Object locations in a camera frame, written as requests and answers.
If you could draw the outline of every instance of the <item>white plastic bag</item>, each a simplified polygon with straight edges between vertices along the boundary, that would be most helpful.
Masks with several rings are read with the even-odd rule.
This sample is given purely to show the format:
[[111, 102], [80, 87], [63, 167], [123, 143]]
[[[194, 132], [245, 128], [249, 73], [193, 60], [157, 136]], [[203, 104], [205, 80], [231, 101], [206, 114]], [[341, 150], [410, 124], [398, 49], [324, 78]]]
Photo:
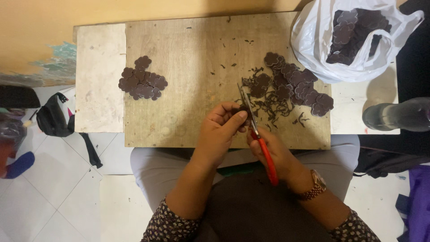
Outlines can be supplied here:
[[[377, 29], [371, 32], [350, 66], [328, 64], [336, 10], [354, 8], [381, 10], [392, 25], [390, 33]], [[340, 81], [369, 81], [381, 75], [405, 45], [409, 35], [424, 20], [423, 11], [404, 15], [396, 8], [395, 0], [314, 0], [300, 13], [291, 33], [294, 54], [302, 65], [326, 83]], [[374, 56], [369, 58], [374, 34], [382, 35]]]

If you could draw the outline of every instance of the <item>black bag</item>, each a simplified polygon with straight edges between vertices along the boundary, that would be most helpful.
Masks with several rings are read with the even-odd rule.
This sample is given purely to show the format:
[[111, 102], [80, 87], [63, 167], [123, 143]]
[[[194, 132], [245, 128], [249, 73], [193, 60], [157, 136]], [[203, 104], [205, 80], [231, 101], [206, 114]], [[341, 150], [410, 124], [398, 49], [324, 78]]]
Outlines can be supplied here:
[[430, 158], [425, 156], [360, 148], [358, 166], [354, 172], [363, 172], [364, 174], [354, 173], [353, 175], [362, 177], [367, 174], [373, 178], [386, 177], [388, 173], [407, 171], [416, 165], [428, 162], [430, 162]]
[[[66, 124], [63, 111], [58, 104], [57, 97], [62, 103], [67, 101], [62, 93], [56, 93], [48, 99], [46, 104], [40, 108], [36, 114], [37, 125], [46, 135], [55, 137], [67, 137], [75, 132], [75, 115], [70, 116], [69, 123]], [[88, 151], [89, 162], [97, 168], [103, 166], [91, 140], [87, 133], [79, 133], [85, 141]]]

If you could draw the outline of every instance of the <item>floral patterned shirt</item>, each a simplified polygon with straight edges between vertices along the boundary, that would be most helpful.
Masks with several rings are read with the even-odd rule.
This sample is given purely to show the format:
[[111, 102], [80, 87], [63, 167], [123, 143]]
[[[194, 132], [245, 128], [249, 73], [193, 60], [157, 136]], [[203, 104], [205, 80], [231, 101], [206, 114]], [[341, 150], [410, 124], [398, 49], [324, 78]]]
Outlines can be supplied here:
[[[149, 241], [186, 241], [199, 228], [200, 219], [184, 219], [170, 211], [166, 199], [161, 202], [143, 234], [141, 242]], [[328, 231], [336, 242], [379, 242], [378, 237], [351, 210], [349, 217], [334, 230]]]

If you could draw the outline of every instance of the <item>gray pants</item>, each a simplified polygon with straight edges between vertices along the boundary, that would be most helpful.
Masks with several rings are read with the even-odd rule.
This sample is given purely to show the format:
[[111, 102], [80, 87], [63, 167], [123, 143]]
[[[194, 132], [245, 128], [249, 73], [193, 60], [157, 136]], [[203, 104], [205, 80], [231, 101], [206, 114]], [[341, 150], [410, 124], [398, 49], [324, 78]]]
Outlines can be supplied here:
[[[345, 199], [354, 169], [358, 164], [360, 141], [357, 135], [332, 135], [330, 150], [315, 150], [296, 157], [310, 169], [317, 170], [340, 200]], [[245, 149], [235, 152], [247, 152]], [[191, 149], [134, 148], [130, 163], [136, 184], [140, 187], [152, 211], [172, 190], [188, 163]], [[216, 174], [213, 184], [224, 177]]]

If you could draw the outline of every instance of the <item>red scissors handle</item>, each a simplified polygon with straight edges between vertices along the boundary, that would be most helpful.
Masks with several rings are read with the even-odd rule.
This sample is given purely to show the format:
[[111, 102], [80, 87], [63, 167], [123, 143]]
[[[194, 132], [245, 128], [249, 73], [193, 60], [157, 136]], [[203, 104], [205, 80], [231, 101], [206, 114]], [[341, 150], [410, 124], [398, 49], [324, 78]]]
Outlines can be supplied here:
[[276, 174], [275, 164], [273, 163], [272, 156], [269, 153], [269, 150], [267, 149], [266, 142], [263, 138], [258, 138], [257, 135], [254, 133], [254, 131], [251, 132], [251, 136], [253, 139], [257, 140], [258, 143], [260, 143], [261, 151], [264, 154], [264, 157], [266, 158], [267, 162], [267, 176], [269, 177], [270, 183], [273, 186], [277, 186], [279, 183], [278, 175]]

